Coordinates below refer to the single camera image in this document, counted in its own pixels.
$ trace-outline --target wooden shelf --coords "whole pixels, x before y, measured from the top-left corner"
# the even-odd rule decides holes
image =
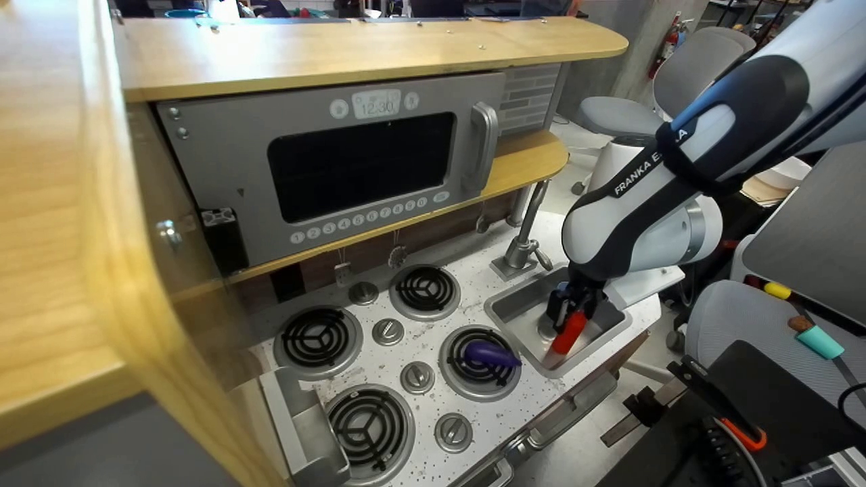
[[[469,209],[469,205],[477,205],[477,204],[508,195],[508,193],[516,193],[516,190],[523,190],[527,183],[535,183],[540,179],[550,179],[550,175],[561,174],[566,167],[566,162],[567,162],[567,148],[553,132],[534,132],[534,135],[523,135],[523,137],[505,141],[501,147],[492,167],[490,167],[490,179],[488,179],[488,187],[481,190],[481,195],[477,195],[470,199],[462,199],[458,205],[448,205],[448,209],[419,213],[419,217],[386,225],[386,228],[377,228],[377,231],[344,237],[344,240],[333,240],[333,244],[324,244],[324,245],[316,245],[316,248],[309,248],[309,252],[298,252],[298,254],[289,254],[289,258],[282,258],[282,259],[271,259],[271,263],[256,264],[256,268],[239,271],[239,273],[226,275],[224,282],[226,285],[241,285],[241,282],[248,282],[248,279],[259,279],[259,275],[267,275],[274,271],[313,259],[320,254],[339,252],[339,248],[345,248],[345,245],[354,245],[354,244],[362,244],[362,240],[371,240],[371,237],[378,237],[378,235],[410,228],[410,225],[423,225],[427,220],[436,220],[436,217],[444,217],[444,213],[451,213],[451,210],[459,210],[459,209]],[[201,297],[201,296],[205,296],[212,290],[218,290],[224,282],[209,282],[209,285],[201,285],[201,286],[182,290],[182,293],[174,296],[174,300],[175,304],[194,300],[194,297]]]
[[[624,45],[607,28],[550,16],[213,28],[191,18],[126,18],[122,49],[126,97],[141,102],[603,59]]]

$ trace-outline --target burner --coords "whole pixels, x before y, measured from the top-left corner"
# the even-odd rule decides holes
[[[439,351],[439,369],[442,377],[466,397],[470,400],[498,400],[505,397],[516,381],[520,381],[520,369],[508,365],[488,365],[466,358],[466,350],[470,343],[485,343],[485,347],[498,347],[508,350],[511,347],[494,336],[488,328],[462,328],[455,331]]]
[[[344,390],[327,419],[348,458],[348,485],[385,485],[409,459],[413,421],[405,400],[385,386]]]
[[[287,323],[274,350],[275,359],[299,377],[333,377],[356,358],[359,325],[348,312],[312,309]]]
[[[419,323],[444,319],[458,309],[459,286],[442,268],[410,268],[389,290],[393,306]]]

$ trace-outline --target microwave display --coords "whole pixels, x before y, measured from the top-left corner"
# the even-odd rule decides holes
[[[444,183],[455,114],[282,135],[267,144],[285,222]]]

